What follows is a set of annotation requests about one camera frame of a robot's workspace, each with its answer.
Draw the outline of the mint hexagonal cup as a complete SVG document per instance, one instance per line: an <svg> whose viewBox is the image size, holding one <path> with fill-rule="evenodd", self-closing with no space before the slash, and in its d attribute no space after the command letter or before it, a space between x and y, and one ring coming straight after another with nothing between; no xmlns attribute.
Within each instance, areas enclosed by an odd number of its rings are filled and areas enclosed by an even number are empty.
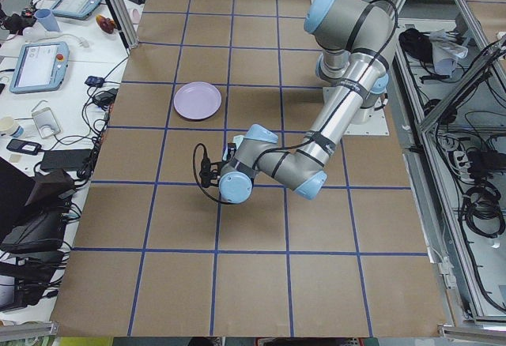
<svg viewBox="0 0 506 346"><path fill-rule="evenodd" d="M237 146L240 147L242 141L244 140L244 135L236 135L233 137L232 142Z"/></svg>

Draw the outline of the lilac round plate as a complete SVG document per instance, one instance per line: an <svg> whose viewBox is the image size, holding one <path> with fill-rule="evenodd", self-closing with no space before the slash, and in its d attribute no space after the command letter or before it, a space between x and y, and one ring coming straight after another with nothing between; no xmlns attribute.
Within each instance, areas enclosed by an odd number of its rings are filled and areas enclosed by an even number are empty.
<svg viewBox="0 0 506 346"><path fill-rule="evenodd" d="M220 91L213 85L202 81L183 85L174 97L176 112L182 117L193 121L213 116L220 106Z"/></svg>

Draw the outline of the white paper cup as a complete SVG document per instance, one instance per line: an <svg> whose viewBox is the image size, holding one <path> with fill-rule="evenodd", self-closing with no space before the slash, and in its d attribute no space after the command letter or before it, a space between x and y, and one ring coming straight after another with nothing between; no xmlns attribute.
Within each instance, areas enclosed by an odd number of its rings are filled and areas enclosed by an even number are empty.
<svg viewBox="0 0 506 346"><path fill-rule="evenodd" d="M0 134L2 137L20 137L24 130L20 123L10 117L6 116L0 120Z"/></svg>

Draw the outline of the light blue plastic cup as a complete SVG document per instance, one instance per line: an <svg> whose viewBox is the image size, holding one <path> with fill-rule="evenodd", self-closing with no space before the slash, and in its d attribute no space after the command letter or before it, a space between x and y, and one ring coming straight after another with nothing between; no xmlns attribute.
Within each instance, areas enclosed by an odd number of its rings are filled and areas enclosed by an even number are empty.
<svg viewBox="0 0 506 346"><path fill-rule="evenodd" d="M59 24L51 9L38 9L34 16L36 21L39 22L45 30L49 32L61 32Z"/></svg>

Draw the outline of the small blue usb device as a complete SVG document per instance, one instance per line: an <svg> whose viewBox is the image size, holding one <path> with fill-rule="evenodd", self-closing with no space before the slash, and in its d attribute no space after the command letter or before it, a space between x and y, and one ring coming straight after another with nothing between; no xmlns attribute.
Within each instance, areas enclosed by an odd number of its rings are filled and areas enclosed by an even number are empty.
<svg viewBox="0 0 506 346"><path fill-rule="evenodd" d="M103 77L88 76L85 79L85 84L89 87L101 88L104 85L105 79Z"/></svg>

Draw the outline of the pink white mug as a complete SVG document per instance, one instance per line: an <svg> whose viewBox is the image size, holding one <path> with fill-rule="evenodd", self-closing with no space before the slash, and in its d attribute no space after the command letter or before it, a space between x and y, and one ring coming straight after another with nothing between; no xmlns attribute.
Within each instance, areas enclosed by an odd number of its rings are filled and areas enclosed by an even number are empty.
<svg viewBox="0 0 506 346"><path fill-rule="evenodd" d="M130 19L131 19L132 23L139 24L140 19L141 19L140 12L137 9L133 8L133 9L130 9L129 14L130 14Z"/></svg>

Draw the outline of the red yellow mango toy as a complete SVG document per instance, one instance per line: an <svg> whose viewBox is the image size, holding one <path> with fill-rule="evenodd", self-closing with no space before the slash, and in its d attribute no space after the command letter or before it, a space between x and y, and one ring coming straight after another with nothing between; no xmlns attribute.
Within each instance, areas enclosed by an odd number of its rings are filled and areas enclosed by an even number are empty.
<svg viewBox="0 0 506 346"><path fill-rule="evenodd" d="M111 18L96 15L95 20L99 28L107 34L112 34L116 30L116 24Z"/></svg>

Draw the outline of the silver metal tin box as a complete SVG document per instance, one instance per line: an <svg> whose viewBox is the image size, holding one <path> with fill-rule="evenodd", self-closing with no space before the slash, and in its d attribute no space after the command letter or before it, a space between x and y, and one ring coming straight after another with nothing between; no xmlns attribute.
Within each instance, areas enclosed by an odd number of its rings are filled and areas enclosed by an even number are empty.
<svg viewBox="0 0 506 346"><path fill-rule="evenodd" d="M32 113L32 120L42 139L58 135L62 129L52 109L44 107Z"/></svg>

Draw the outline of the lower blue teach pendant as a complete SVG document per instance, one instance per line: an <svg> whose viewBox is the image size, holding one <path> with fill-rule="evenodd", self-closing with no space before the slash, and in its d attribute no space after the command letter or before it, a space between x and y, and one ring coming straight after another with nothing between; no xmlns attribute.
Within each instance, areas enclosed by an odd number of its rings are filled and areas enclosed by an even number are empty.
<svg viewBox="0 0 506 346"><path fill-rule="evenodd" d="M9 90L14 94L57 90L66 75L69 55L66 42L24 45Z"/></svg>

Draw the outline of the blue teach pendant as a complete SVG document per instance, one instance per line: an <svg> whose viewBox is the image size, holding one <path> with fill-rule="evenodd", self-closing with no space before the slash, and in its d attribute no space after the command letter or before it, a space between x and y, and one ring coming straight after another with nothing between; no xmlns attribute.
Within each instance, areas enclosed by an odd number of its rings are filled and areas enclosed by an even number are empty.
<svg viewBox="0 0 506 346"><path fill-rule="evenodd" d="M102 0L57 0L51 7L56 17L85 20Z"/></svg>
<svg viewBox="0 0 506 346"><path fill-rule="evenodd" d="M66 75L69 55L66 42L24 45L9 90L14 94L57 90Z"/></svg>

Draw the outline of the upper blue teach pendant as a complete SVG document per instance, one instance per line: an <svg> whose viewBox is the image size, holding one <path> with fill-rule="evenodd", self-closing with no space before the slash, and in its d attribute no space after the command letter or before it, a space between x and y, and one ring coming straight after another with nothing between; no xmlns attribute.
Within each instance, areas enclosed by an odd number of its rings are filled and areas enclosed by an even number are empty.
<svg viewBox="0 0 506 346"><path fill-rule="evenodd" d="M51 7L56 17L85 20L102 0L57 0Z"/></svg>

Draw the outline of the aluminium frame post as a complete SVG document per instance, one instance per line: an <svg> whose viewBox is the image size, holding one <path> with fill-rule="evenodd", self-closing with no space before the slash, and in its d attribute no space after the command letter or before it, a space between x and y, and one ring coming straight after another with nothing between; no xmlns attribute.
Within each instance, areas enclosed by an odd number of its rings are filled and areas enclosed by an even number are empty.
<svg viewBox="0 0 506 346"><path fill-rule="evenodd" d="M134 29L134 24L130 19L124 0L105 0L112 19L117 25L123 46L127 50L132 50L138 46L138 35Z"/></svg>

